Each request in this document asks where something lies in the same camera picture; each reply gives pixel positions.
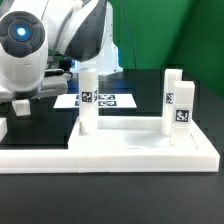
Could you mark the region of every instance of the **white pillar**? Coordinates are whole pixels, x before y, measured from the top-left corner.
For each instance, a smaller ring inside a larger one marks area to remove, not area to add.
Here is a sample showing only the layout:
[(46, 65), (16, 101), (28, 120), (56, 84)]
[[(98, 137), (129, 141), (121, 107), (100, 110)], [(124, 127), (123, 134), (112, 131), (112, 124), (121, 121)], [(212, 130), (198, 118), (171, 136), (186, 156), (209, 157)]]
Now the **white pillar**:
[(190, 124), (194, 103), (194, 83), (176, 81), (174, 83), (173, 121), (171, 125), (170, 144), (187, 146), (192, 144)]
[(81, 69), (79, 72), (80, 131), (91, 134), (98, 122), (98, 70)]
[(174, 81), (182, 80), (181, 69), (166, 69), (164, 78), (162, 129), (164, 135), (169, 136), (173, 115)]
[(0, 118), (0, 142), (8, 132), (6, 118)]
[(14, 108), (16, 116), (29, 116), (31, 114), (29, 100), (12, 101), (12, 106)]

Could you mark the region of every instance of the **green background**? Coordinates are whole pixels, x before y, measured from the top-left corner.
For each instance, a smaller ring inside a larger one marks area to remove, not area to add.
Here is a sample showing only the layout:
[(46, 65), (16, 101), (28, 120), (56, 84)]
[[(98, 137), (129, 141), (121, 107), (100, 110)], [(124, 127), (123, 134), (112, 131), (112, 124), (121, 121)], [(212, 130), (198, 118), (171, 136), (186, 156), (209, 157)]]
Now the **green background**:
[[(114, 42), (120, 65), (134, 69), (120, 0), (114, 8)], [(181, 67), (224, 98), (223, 0), (123, 0), (137, 69)]]

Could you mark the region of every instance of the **table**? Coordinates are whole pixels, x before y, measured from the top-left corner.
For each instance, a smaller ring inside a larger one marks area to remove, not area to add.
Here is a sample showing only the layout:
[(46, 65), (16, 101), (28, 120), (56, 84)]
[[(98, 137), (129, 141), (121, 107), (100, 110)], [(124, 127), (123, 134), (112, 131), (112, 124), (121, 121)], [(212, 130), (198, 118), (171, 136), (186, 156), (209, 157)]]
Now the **table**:
[[(101, 109), (100, 115), (161, 116), (163, 75), (131, 70), (101, 77), (100, 93), (132, 93), (138, 107)], [(187, 74), (183, 79), (193, 80)], [(218, 173), (0, 175), (1, 223), (223, 223), (224, 101), (193, 81), (193, 119), (221, 155)], [(68, 93), (77, 92), (77, 80), (70, 81)], [(55, 100), (32, 100), (32, 115), (23, 118), (15, 116), (11, 104), (1, 105), (9, 127), (1, 148), (66, 149), (78, 110), (55, 110)]]

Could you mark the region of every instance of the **white tray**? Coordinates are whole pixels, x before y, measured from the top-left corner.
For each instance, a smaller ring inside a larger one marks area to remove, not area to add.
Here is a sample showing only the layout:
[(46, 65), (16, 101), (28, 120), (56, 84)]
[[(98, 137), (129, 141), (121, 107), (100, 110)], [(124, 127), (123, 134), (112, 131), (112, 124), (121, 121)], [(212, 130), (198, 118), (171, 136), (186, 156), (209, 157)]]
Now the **white tray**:
[(217, 172), (220, 156), (192, 121), (186, 142), (169, 146), (161, 117), (98, 118), (92, 135), (77, 119), (68, 150), (0, 150), (0, 173)]

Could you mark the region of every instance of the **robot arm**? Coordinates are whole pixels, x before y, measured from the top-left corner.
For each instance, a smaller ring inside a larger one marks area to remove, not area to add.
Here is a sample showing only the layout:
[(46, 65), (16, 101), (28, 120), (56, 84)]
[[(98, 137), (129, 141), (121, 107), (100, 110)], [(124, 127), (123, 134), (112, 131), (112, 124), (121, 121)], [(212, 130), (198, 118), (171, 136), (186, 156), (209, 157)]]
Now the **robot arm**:
[(48, 49), (77, 61), (98, 55), (107, 1), (11, 0), (3, 1), (4, 10), (6, 2), (9, 12), (0, 20), (0, 102), (67, 92), (65, 78), (44, 77)]

